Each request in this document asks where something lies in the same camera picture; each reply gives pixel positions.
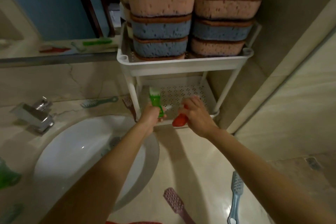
person's right arm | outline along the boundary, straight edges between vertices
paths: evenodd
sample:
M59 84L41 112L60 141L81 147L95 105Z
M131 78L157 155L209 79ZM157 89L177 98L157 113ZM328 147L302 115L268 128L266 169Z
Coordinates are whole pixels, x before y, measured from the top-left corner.
M219 129L197 96L184 99L182 103L188 110L181 108L179 112L187 115L189 127L223 153L276 223L336 223L333 214L226 130Z

mirror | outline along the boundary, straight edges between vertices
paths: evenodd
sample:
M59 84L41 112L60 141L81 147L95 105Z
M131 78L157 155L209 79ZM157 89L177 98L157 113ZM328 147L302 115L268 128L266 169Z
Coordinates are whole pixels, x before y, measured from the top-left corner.
M119 0L1 0L0 62L116 52Z

person's left hand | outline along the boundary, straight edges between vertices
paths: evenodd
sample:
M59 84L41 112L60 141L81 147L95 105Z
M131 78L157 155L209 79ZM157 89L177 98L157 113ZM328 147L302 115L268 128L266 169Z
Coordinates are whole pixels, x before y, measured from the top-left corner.
M148 127L148 131L146 132L145 137L149 136L154 129L154 126L158 122L162 122L163 118L167 117L164 115L162 118L158 118L160 113L160 108L156 106L152 106L152 103L149 102L145 109L142 111L141 117L138 121L138 124L143 124L144 126Z

upper shelf tray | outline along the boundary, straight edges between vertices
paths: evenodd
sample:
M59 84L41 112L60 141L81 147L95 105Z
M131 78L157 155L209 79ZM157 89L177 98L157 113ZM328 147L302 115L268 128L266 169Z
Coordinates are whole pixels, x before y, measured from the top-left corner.
M243 48L241 55L234 57L141 61L131 52L131 40L128 38L125 23L122 25L121 36L122 39L118 48L117 60L120 63L123 72L126 75L133 77L156 74L233 70L240 68L249 57L253 56L252 49Z

sink basin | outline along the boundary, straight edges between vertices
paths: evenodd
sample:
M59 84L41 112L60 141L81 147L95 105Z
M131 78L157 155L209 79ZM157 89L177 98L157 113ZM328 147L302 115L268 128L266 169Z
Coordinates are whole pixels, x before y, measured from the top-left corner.
M36 196L45 215L75 182L135 124L130 117L101 116L83 120L57 135L44 149L34 170ZM114 211L132 201L151 179L159 161L154 134L144 140Z

